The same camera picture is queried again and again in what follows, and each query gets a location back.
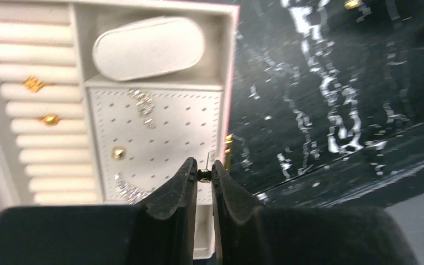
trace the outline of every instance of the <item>black marble surface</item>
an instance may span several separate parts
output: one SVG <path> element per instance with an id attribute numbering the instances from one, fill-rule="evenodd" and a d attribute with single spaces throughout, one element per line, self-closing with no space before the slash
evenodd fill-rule
<path id="1" fill-rule="evenodd" d="M 424 159 L 424 0 L 208 2 L 241 6 L 231 175 L 249 192 L 330 204 Z"/>

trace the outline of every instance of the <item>jewelry tray compartment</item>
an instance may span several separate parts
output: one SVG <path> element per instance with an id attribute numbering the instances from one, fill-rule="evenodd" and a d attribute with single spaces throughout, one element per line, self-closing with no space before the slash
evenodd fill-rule
<path id="1" fill-rule="evenodd" d="M 187 157 L 199 168 L 224 161 L 237 15 L 237 6 L 209 3 L 1 1 L 0 208 L 122 204 L 116 174 L 150 192 Z M 159 16 L 200 25 L 205 50 L 196 65 L 127 82 L 97 71 L 92 49 L 101 33 Z M 154 129 L 130 90 L 151 97 Z M 122 160 L 112 154 L 119 146 Z M 194 258 L 209 258 L 210 184 L 198 183 L 197 205 Z"/>

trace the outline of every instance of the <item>gold ring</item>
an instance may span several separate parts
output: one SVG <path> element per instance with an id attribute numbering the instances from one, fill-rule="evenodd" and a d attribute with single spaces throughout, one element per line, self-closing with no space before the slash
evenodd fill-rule
<path id="1" fill-rule="evenodd" d="M 37 118 L 37 120 L 41 121 L 46 126 L 50 127 L 50 126 L 56 126 L 59 123 L 59 121 L 61 121 L 61 118 L 59 118 L 59 116 L 56 114 L 49 114 L 45 117 L 39 117 Z"/>
<path id="2" fill-rule="evenodd" d="M 22 82 L 22 84 L 24 85 L 24 87 L 26 87 L 32 93 L 36 93 L 36 92 L 40 91 L 45 86 L 52 86 L 53 85 L 53 83 L 47 83 L 47 82 L 40 81 L 40 80 L 38 80 L 38 78 L 36 78 L 34 76 L 29 76 L 25 81 Z"/>

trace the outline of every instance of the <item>small gold charm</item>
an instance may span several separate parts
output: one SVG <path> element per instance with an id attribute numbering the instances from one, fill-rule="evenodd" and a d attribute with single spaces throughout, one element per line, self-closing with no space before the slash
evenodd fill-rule
<path id="1" fill-rule="evenodd" d="M 114 160 L 123 160 L 126 157 L 126 148 L 122 146 L 115 146 L 111 151 L 111 157 Z"/>
<path id="2" fill-rule="evenodd" d="M 225 138 L 225 169 L 230 171 L 231 167 L 231 145 L 233 144 L 233 138 L 228 135 Z"/>
<path id="3" fill-rule="evenodd" d="M 55 114 L 49 114 L 46 117 L 38 118 L 39 121 L 42 121 L 46 126 L 56 126 L 61 118 Z"/>
<path id="4" fill-rule="evenodd" d="M 29 76 L 22 84 L 32 93 L 36 93 L 40 91 L 45 86 L 53 85 L 53 83 L 46 83 L 46 82 L 40 81 L 38 80 L 38 78 L 34 76 Z"/>
<path id="5" fill-rule="evenodd" d="M 357 8 L 361 5 L 360 0 L 345 0 L 344 7 L 346 10 Z"/>

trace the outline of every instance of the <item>white veining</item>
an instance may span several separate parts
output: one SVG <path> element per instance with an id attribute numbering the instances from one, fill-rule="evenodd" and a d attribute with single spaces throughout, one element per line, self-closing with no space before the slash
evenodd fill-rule
<path id="1" fill-rule="evenodd" d="M 301 168 L 298 168 L 298 175 L 304 174 L 307 170 L 309 170 L 312 165 L 308 165 L 308 157 L 312 155 L 316 160 L 319 159 L 319 150 L 317 148 L 316 141 L 311 141 L 310 130 L 312 123 L 310 122 L 310 118 L 300 111 L 296 106 L 293 100 L 289 99 L 285 96 L 284 101 L 289 104 L 289 108 L 296 114 L 295 120 L 298 124 L 298 129 L 305 135 L 305 143 L 303 144 L 303 164 Z"/>
<path id="2" fill-rule="evenodd" d="M 334 68 L 330 59 L 334 42 L 328 41 L 322 35 L 324 30 L 328 30 L 325 5 L 329 2 L 330 0 L 321 0 L 319 2 L 316 11 L 319 13 L 321 23 L 316 25 L 311 25 L 308 19 L 308 15 L 314 11 L 313 7 L 292 6 L 289 0 L 281 0 L 280 3 L 283 8 L 289 11 L 296 31 L 303 35 L 301 52 L 310 67 L 310 72 L 321 78 L 319 89 L 330 107 L 327 118 L 332 124 L 327 135 L 328 150 L 332 153 L 350 154 L 363 148 L 359 143 L 361 120 L 357 109 L 357 91 L 349 85 L 343 86 L 339 83 L 337 79 L 339 70 Z M 353 120 L 354 125 L 350 128 L 350 133 L 347 132 L 344 121 L 339 115 L 339 105 L 337 105 L 339 96 L 345 96 L 344 104 L 350 104 L 351 106 L 349 117 Z M 348 136 L 352 137 L 351 141 L 346 145 L 339 146 L 337 138 L 345 139 Z"/>
<path id="3" fill-rule="evenodd" d="M 399 16 L 399 12 L 396 6 L 395 0 L 386 0 L 386 8 L 388 9 L 389 17 L 392 22 L 392 27 L 394 30 L 402 27 L 402 19 Z M 401 89 L 398 89 L 396 81 L 393 79 L 393 70 L 396 70 L 397 67 L 400 67 L 402 70 L 402 84 Z M 412 106 L 407 98 L 407 93 L 410 86 L 410 73 L 409 65 L 407 63 L 407 48 L 405 44 L 396 43 L 394 41 L 386 42 L 386 65 L 383 69 L 384 79 L 387 81 L 388 86 L 392 92 L 397 93 L 399 91 L 399 98 L 402 101 L 404 106 L 405 113 L 395 113 L 391 109 L 391 103 L 385 101 L 383 103 L 383 108 L 388 116 L 386 123 L 388 126 L 391 126 L 392 123 L 396 122 L 398 128 L 405 126 L 410 120 L 408 116 L 413 116 L 414 112 Z"/>
<path id="4" fill-rule="evenodd" d="M 365 142 L 366 148 L 371 148 L 375 150 L 376 157 L 373 157 L 373 161 L 370 162 L 370 165 L 374 167 L 374 171 L 377 176 L 384 175 L 384 167 L 386 164 L 383 162 L 383 153 L 382 150 L 386 147 L 387 141 L 367 141 Z"/>
<path id="5" fill-rule="evenodd" d="M 360 0 L 360 6 L 358 7 L 358 11 L 362 12 L 362 16 L 357 18 L 357 23 L 360 23 L 365 20 L 365 17 L 372 13 L 372 10 L 365 5 L 363 1 Z"/>
<path id="6" fill-rule="evenodd" d="M 256 194 L 256 197 L 258 198 L 258 200 L 260 200 L 264 203 L 267 203 L 267 202 L 270 201 L 269 197 L 267 196 L 267 194 L 265 192 Z"/>
<path id="7" fill-rule="evenodd" d="M 249 96 L 249 98 L 254 98 L 254 99 L 260 99 L 261 98 L 261 96 L 259 96 L 256 92 L 256 86 L 255 85 L 252 85 L 250 87 L 250 90 L 251 90 L 251 95 Z"/>
<path id="8" fill-rule="evenodd" d="M 241 158 L 243 158 L 243 160 L 241 161 L 241 167 L 245 170 L 245 171 L 249 171 L 249 167 L 253 164 L 253 162 L 251 162 L 251 156 L 250 156 L 250 149 L 248 149 L 248 147 L 246 146 L 246 140 L 233 134 L 232 135 L 233 139 L 237 140 L 240 142 L 240 147 L 241 147 Z"/>
<path id="9" fill-rule="evenodd" d="M 277 154 L 277 159 L 280 162 L 280 167 L 282 168 L 282 173 L 284 174 L 284 176 L 286 177 L 286 179 L 291 179 L 291 175 L 288 172 L 288 170 L 291 169 L 292 164 L 290 164 L 291 160 L 288 158 L 285 158 L 284 155 L 282 155 L 282 153 Z"/>

